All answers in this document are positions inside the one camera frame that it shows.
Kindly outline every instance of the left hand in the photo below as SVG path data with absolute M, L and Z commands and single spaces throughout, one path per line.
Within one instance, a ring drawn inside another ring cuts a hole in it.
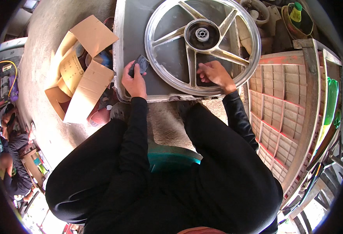
M 132 97 L 142 97 L 144 99 L 147 99 L 146 82 L 140 74 L 139 64 L 135 64 L 134 66 L 134 78 L 132 78 L 128 74 L 128 71 L 130 70 L 134 62 L 135 60 L 131 61 L 123 69 L 122 84 Z

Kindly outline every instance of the metal frame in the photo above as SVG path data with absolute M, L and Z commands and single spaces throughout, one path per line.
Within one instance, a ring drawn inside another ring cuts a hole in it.
M 178 0 L 166 0 L 164 3 L 162 3 L 152 14 L 150 17 L 146 31 L 145 31 L 145 50 L 148 59 L 150 60 L 150 64 L 152 68 L 156 71 L 156 73 L 170 86 L 174 87 L 177 90 L 180 90 L 182 92 L 185 92 L 187 94 L 196 95 L 196 96 L 217 96 L 223 94 L 223 91 L 218 86 L 213 87 L 199 87 L 196 85 L 196 53 L 201 54 L 208 54 L 215 56 L 217 58 L 225 59 L 227 61 L 237 63 L 239 65 L 245 66 L 244 71 L 242 71 L 238 76 L 234 78 L 234 82 L 239 87 L 242 84 L 244 84 L 250 76 L 254 73 L 258 61 L 260 60 L 260 54 L 261 54 L 261 40 L 260 35 L 258 33 L 258 28 L 254 21 L 252 20 L 251 16 L 248 14 L 248 12 L 237 2 L 233 0 L 213 0 L 216 2 L 219 2 L 221 4 L 224 4 L 228 7 L 231 7 L 232 10 L 228 14 L 228 16 L 225 18 L 225 20 L 221 23 L 220 26 L 217 26 L 220 32 L 220 39 L 219 42 L 210 49 L 207 50 L 200 50 L 197 48 L 194 48 L 187 40 L 186 41 L 186 50 L 187 50 L 187 60 L 188 60 L 188 68 L 189 68 L 189 83 L 185 83 L 178 78 L 174 77 L 169 71 L 166 70 L 166 68 L 159 64 L 157 60 L 155 59 L 155 48 L 161 44 L 165 44 L 168 42 L 171 42 L 173 40 L 176 40 L 178 38 L 186 36 L 186 32 L 188 29 L 188 26 L 191 23 L 194 23 L 196 21 L 207 21 L 206 17 L 200 14 L 198 11 L 196 11 L 194 8 L 189 6 L 185 3 L 186 0 L 178 1 Z M 155 40 L 154 34 L 156 27 L 161 20 L 161 18 L 166 14 L 167 11 L 169 11 L 172 7 L 175 5 L 179 5 L 182 7 L 186 12 L 188 12 L 194 20 L 191 21 L 187 26 L 183 26 L 164 37 L 161 37 L 158 40 Z M 230 25 L 235 20 L 236 16 L 240 16 L 244 23 L 246 24 L 247 28 L 249 29 L 249 33 L 251 36 L 251 42 L 252 42 L 252 54 L 250 55 L 249 60 L 245 60 L 235 54 L 232 54 L 228 51 L 225 51 L 223 49 L 219 48 L 219 44 L 221 43 L 223 37 L 229 30 Z

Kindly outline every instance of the plastic bottle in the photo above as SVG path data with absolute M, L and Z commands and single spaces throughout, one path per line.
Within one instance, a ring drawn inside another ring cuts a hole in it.
M 300 3 L 295 2 L 294 7 L 292 9 L 292 12 L 290 14 L 291 22 L 295 27 L 300 28 L 301 26 L 301 11 L 303 10 L 303 7 Z

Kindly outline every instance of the hand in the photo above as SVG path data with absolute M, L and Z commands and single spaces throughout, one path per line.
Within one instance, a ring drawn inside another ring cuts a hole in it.
M 142 97 L 144 99 L 147 99 L 146 82 L 140 74 L 139 64 L 135 64 L 134 78 L 131 78 L 131 76 L 128 74 L 128 71 L 130 70 L 134 62 L 135 60 L 127 64 L 126 67 L 123 69 L 122 84 L 132 97 Z
M 208 83 L 213 82 L 219 85 L 225 94 L 230 94 L 236 90 L 236 85 L 226 69 L 218 61 L 208 63 L 199 63 L 197 74 L 200 75 L 201 81 Z

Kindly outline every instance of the green stool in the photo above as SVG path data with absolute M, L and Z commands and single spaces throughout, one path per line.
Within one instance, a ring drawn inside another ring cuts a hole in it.
M 200 164 L 202 156 L 192 150 L 175 146 L 164 146 L 148 140 L 150 172 L 177 171 Z

